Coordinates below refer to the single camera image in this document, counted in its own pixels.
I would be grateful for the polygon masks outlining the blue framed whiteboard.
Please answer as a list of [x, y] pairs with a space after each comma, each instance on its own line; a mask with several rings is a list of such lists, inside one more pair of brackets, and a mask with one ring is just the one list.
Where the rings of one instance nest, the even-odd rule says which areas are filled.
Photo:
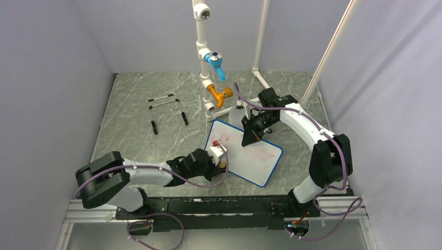
[[222, 144], [227, 149], [229, 172], [263, 188], [284, 151], [266, 140], [243, 147], [243, 135], [243, 130], [215, 119], [208, 132], [205, 148], [211, 147], [214, 141]]

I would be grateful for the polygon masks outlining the yellow black eraser pad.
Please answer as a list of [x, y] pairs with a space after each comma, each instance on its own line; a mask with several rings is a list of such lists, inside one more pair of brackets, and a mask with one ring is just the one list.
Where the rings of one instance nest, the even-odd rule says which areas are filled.
[[227, 164], [225, 162], [219, 165], [220, 169], [226, 169]]

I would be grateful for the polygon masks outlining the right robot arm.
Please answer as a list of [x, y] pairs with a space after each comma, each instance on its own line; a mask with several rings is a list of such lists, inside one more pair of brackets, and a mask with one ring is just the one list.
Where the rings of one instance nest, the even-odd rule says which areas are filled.
[[349, 138], [320, 125], [291, 95], [278, 96], [270, 87], [259, 92], [258, 99], [258, 106], [244, 100], [259, 113], [245, 115], [241, 120], [243, 147], [260, 141], [266, 129], [282, 122], [303, 139], [312, 152], [308, 176], [289, 191], [289, 213], [293, 216], [302, 215], [307, 210], [307, 203], [328, 189], [344, 190], [348, 176], [353, 173]]

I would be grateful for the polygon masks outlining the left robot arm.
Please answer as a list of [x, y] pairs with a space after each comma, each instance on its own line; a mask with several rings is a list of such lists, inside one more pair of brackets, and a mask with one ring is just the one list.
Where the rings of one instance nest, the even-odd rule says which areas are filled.
[[120, 152], [112, 151], [77, 170], [75, 197], [82, 200], [86, 209], [109, 204], [142, 219], [149, 214], [150, 204], [140, 185], [168, 188], [188, 183], [198, 186], [192, 178], [212, 181], [227, 171], [227, 150], [222, 145], [198, 148], [187, 156], [156, 164], [124, 159]]

